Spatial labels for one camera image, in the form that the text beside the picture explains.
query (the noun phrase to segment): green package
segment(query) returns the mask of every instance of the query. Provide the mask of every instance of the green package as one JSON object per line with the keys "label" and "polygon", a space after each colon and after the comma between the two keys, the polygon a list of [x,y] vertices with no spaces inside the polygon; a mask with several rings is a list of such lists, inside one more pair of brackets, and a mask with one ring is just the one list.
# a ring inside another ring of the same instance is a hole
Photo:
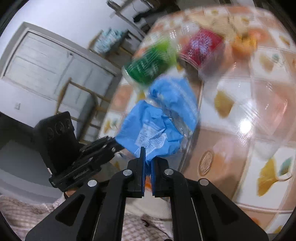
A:
{"label": "green package", "polygon": [[144,87],[174,64],[176,64],[176,51],[169,40],[164,40],[147,49],[142,57],[133,59],[125,65],[123,72]]}

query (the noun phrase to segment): blue snack bag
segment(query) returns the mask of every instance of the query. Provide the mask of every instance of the blue snack bag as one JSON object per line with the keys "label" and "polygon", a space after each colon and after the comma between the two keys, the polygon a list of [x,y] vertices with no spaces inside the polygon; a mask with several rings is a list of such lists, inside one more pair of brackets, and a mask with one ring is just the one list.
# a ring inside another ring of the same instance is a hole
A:
{"label": "blue snack bag", "polygon": [[124,148],[140,156],[141,146],[146,149],[146,163],[150,166],[156,156],[168,156],[178,151],[183,136],[159,108],[141,100],[121,125],[115,140]]}
{"label": "blue snack bag", "polygon": [[189,135],[194,132],[199,111],[195,94],[186,78],[160,76],[150,86],[148,97],[163,109],[181,133],[186,129],[184,124],[189,129]]}

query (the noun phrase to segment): patterned tablecloth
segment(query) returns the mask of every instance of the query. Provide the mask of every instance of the patterned tablecloth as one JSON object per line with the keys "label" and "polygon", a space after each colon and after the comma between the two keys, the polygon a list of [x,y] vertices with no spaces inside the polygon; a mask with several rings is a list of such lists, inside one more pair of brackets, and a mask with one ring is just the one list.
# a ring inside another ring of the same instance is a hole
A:
{"label": "patterned tablecloth", "polygon": [[[231,68],[221,77],[219,86],[240,103],[248,99],[264,101],[262,93],[271,88],[277,107],[280,100],[288,100],[288,104],[284,103],[283,120],[277,127],[284,131],[291,128],[295,118],[293,110],[296,110],[293,99],[296,96],[296,45],[282,24],[266,10],[218,6],[188,9],[165,16],[155,23],[136,56],[161,37],[181,43],[182,36],[192,28],[192,16],[203,15],[243,18],[249,31],[259,35],[257,51],[244,64],[235,62],[232,48],[226,44],[224,63]],[[183,76],[185,73],[173,68],[169,74]],[[296,135],[291,134],[287,144],[281,145],[272,158],[262,157],[254,150],[264,151],[264,146],[270,144],[268,137],[260,131],[252,133],[247,127],[248,138],[240,138],[234,125],[221,117],[215,105],[206,100],[203,84],[192,76],[189,81],[199,100],[201,129],[191,154],[185,158],[182,173],[193,180],[209,179],[267,233],[279,232],[296,205]],[[123,78],[99,136],[115,136],[124,118],[143,98],[144,94],[133,90]]]}

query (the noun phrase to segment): white door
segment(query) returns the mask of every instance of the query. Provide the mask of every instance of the white door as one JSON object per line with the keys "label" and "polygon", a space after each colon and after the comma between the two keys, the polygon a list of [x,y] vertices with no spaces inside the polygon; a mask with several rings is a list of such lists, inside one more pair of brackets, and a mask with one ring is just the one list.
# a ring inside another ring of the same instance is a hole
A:
{"label": "white door", "polygon": [[[55,100],[69,77],[103,96],[113,78],[111,73],[84,57],[30,32],[15,51],[5,76]],[[87,96],[87,92],[70,85],[63,104],[79,111]]]}

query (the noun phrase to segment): triangular cutout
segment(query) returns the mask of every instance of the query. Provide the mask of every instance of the triangular cutout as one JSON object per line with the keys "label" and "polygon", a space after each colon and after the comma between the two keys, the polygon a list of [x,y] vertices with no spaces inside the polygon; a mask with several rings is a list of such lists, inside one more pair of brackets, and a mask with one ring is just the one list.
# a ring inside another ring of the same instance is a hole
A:
{"label": "triangular cutout", "polygon": [[212,194],[213,202],[217,208],[220,219],[224,225],[230,224],[238,220],[236,214],[227,204],[225,204],[216,194]]}
{"label": "triangular cutout", "polygon": [[75,222],[84,198],[84,195],[79,195],[56,216],[56,220],[66,224],[67,226],[72,226]]}

